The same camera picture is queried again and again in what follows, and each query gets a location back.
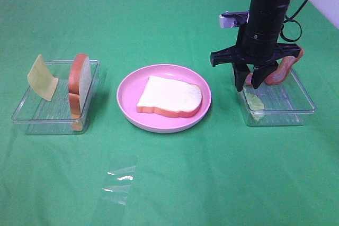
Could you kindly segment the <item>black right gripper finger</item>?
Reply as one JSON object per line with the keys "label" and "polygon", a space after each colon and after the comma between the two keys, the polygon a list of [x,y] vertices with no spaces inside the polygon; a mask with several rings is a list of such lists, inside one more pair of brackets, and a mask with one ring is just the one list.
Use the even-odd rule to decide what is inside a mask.
{"label": "black right gripper finger", "polygon": [[235,87],[238,92],[241,92],[245,84],[245,80],[249,74],[249,68],[247,64],[233,63],[233,71],[235,77]]}
{"label": "black right gripper finger", "polygon": [[252,72],[251,84],[254,89],[258,89],[265,79],[277,70],[279,64],[274,61],[266,65],[255,65]]}

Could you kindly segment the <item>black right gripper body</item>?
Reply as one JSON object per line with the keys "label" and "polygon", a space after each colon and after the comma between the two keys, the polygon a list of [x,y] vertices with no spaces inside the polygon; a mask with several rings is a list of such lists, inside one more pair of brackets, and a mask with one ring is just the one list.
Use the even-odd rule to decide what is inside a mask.
{"label": "black right gripper body", "polygon": [[238,34],[236,44],[226,49],[212,52],[212,66],[219,64],[251,64],[256,69],[277,70],[277,60],[287,56],[298,57],[301,47],[296,43],[278,43],[279,33],[245,32]]}

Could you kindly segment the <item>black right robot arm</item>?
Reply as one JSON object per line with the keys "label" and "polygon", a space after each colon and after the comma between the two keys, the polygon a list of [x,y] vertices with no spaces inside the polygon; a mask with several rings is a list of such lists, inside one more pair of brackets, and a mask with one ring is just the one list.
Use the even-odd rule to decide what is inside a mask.
{"label": "black right robot arm", "polygon": [[240,92],[246,82],[254,89],[284,67],[290,56],[301,56],[301,48],[293,40],[279,43],[291,0],[251,0],[248,11],[226,12],[220,15],[222,28],[239,28],[236,44],[211,53],[212,66],[231,63],[235,87]]}

